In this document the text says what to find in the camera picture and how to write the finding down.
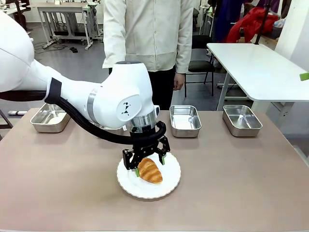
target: red cloth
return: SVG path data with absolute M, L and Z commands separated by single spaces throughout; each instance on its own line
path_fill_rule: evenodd
M 258 34 L 262 25 L 262 21 L 265 15 L 265 9 L 260 7 L 254 7 L 251 9 L 246 16 L 244 16 L 240 21 L 238 21 L 230 30 L 227 43 L 236 43 L 240 39 L 240 28 L 243 28 L 245 32 L 245 42 L 249 42 L 255 34 Z M 278 20 L 276 15 L 268 15 L 263 33 L 271 32 L 274 22 Z

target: croissant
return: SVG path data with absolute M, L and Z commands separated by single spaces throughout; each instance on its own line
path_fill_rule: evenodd
M 162 174 L 150 158 L 143 158 L 138 165 L 140 177 L 150 183 L 160 184 L 163 181 Z

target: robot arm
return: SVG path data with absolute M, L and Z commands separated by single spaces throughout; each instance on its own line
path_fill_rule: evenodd
M 133 145 L 133 151 L 123 151 L 127 169 L 136 168 L 143 157 L 154 151 L 162 160 L 169 151 L 164 136 L 166 127 L 156 122 L 159 107 L 152 102 L 151 83 L 144 64 L 119 62 L 102 83 L 73 81 L 34 59 L 30 38 L 14 20 L 0 12 L 0 21 L 5 22 L 0 24 L 0 98 L 20 101 L 29 91 L 35 95 L 33 90 L 40 90 L 39 99 L 59 105 L 88 132 L 114 143 Z M 22 98 L 16 99 L 16 93 L 23 93 Z M 131 122 L 131 136 L 111 134 L 91 122 L 110 128 Z M 163 143 L 163 149 L 157 148 L 159 142 Z

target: plate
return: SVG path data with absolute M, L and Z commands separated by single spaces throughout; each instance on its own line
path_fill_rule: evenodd
M 136 177 L 134 171 L 126 169 L 124 159 L 121 159 L 117 168 L 117 180 L 120 186 L 132 196 L 143 199 L 160 198 L 172 192 L 177 187 L 181 176 L 177 159 L 171 153 L 167 153 L 164 159 L 165 165 L 162 165 L 157 153 L 147 158 L 152 159 L 157 165 L 163 177 L 162 183 L 152 184 Z

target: stainless steel container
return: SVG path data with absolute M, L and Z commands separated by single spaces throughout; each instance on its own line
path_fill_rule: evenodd
M 223 120 L 236 137 L 255 137 L 262 128 L 262 123 L 245 105 L 225 105 Z
M 172 105 L 169 108 L 172 135 L 182 138 L 198 136 L 202 127 L 197 109 L 191 105 Z
M 103 129 L 103 130 L 105 130 L 105 131 L 108 131 L 108 132 L 113 133 L 113 134 L 118 134 L 118 135 L 123 135 L 125 130 L 126 130 L 126 126 L 121 127 L 121 128 L 117 128 L 117 129 L 113 129 L 113 128 L 108 128 L 108 127 L 102 126 L 102 125 L 94 123 L 94 122 L 92 122 L 92 124 Z
M 54 104 L 44 104 L 32 117 L 30 123 L 38 132 L 59 133 L 64 130 L 71 117 Z

